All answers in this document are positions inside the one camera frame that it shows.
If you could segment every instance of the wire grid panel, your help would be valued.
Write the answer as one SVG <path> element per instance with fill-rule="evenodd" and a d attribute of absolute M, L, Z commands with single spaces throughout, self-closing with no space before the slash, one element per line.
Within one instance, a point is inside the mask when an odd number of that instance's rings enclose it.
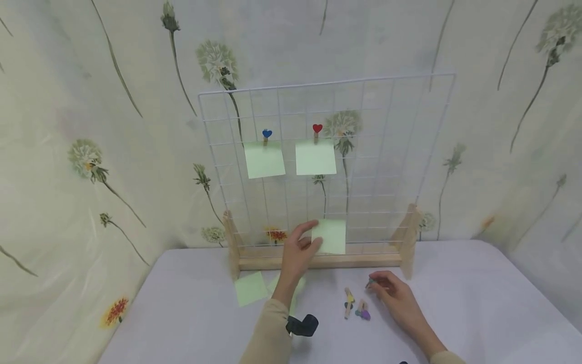
<path fill-rule="evenodd" d="M 199 94 L 218 185 L 244 244 L 276 245 L 325 217 L 346 220 L 348 244 L 388 246 L 423 189 L 454 83 L 443 73 Z M 239 123 L 244 142 L 273 131 L 285 175 L 248 178 Z M 344 155 L 336 150 L 338 173 L 321 183 L 296 175 L 295 143 L 313 140 L 313 124 L 323 124 L 320 138 L 347 145 Z"/>

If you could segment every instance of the hand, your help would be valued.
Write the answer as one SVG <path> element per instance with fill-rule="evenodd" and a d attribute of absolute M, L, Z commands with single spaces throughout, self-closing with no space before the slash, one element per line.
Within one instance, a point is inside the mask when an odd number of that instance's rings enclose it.
<path fill-rule="evenodd" d="M 281 275 L 272 297 L 287 307 L 291 305 L 291 299 L 299 279 L 305 274 L 309 262 L 323 243 L 321 238 L 311 241 L 309 236 L 301 237 L 318 223 L 317 220 L 311 220 L 298 225 L 283 243 Z"/>
<path fill-rule="evenodd" d="M 427 359 L 446 347 L 439 340 L 424 317 L 410 287 L 390 271 L 377 271 L 370 274 L 375 282 L 368 286 L 388 308 L 394 321 L 421 348 Z"/>

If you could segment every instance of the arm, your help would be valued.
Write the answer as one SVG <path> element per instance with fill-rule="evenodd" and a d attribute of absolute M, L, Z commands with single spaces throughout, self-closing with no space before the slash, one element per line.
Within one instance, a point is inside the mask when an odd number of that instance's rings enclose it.
<path fill-rule="evenodd" d="M 447 351 L 428 324 L 410 287 L 390 271 L 370 274 L 374 280 L 368 288 L 390 311 L 394 321 L 416 342 L 431 364 L 465 364 Z"/>
<path fill-rule="evenodd" d="M 286 364 L 291 357 L 291 336 L 285 328 L 289 306 L 299 279 L 307 271 L 309 262 L 323 240 L 301 236 L 318 224 L 317 220 L 297 226 L 283 244 L 283 262 L 277 287 L 265 303 L 255 326 L 253 336 L 239 364 Z"/>

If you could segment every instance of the left hand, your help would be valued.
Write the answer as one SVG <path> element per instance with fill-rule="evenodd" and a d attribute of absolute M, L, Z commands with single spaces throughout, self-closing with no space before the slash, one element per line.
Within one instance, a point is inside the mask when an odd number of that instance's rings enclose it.
<path fill-rule="evenodd" d="M 319 250 L 323 239 L 316 238 L 311 241 L 309 236 L 301 236 L 319 224 L 317 220 L 311 220 L 299 224 L 283 244 L 283 263 L 281 265 L 281 279 L 285 278 L 293 282 L 305 274 L 311 259 Z"/>
<path fill-rule="evenodd" d="M 299 279 L 305 274 L 311 259 L 323 243 L 321 238 L 311 241 L 309 236 L 301 237 L 318 223 L 317 220 L 311 220 L 299 224 L 283 243 L 281 275 L 272 298 L 282 302 L 287 308 L 291 305 Z"/>

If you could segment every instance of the beige sleeve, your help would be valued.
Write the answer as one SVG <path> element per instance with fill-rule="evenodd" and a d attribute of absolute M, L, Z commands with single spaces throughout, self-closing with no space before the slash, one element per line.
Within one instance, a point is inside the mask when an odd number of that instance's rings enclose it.
<path fill-rule="evenodd" d="M 291 356 L 291 336 L 285 328 L 288 317 L 284 304 L 268 300 L 239 364 L 287 364 Z"/>
<path fill-rule="evenodd" d="M 431 364 L 465 364 L 465 362 L 450 351 L 442 351 L 432 356 Z"/>

